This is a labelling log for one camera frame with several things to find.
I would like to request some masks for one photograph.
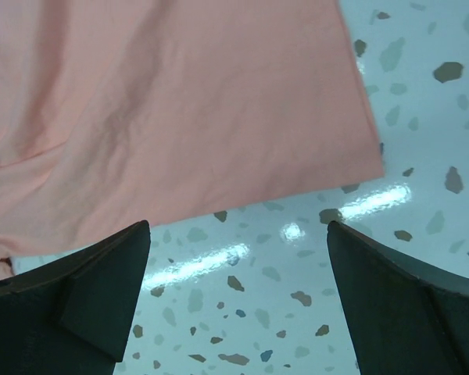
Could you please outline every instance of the black plastic part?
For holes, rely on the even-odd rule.
[[[336,222],[328,251],[363,375],[469,375],[469,279]]]
[[[149,245],[143,221],[1,280],[0,374],[113,374],[124,357]]]

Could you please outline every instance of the pink fabric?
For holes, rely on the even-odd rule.
[[[349,43],[335,0],[0,0],[0,259],[380,177]]]

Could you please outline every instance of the pink cloth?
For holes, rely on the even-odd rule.
[[[0,0],[0,259],[381,175],[335,0]]]

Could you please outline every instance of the glossy surface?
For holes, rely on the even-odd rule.
[[[331,219],[469,277],[469,0],[342,7],[386,177],[154,228],[115,374],[358,374],[326,249]]]

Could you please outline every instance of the terrazzo surface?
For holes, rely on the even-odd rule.
[[[331,219],[469,277],[469,0],[342,8],[386,177],[154,228],[115,374],[358,374],[326,248]]]

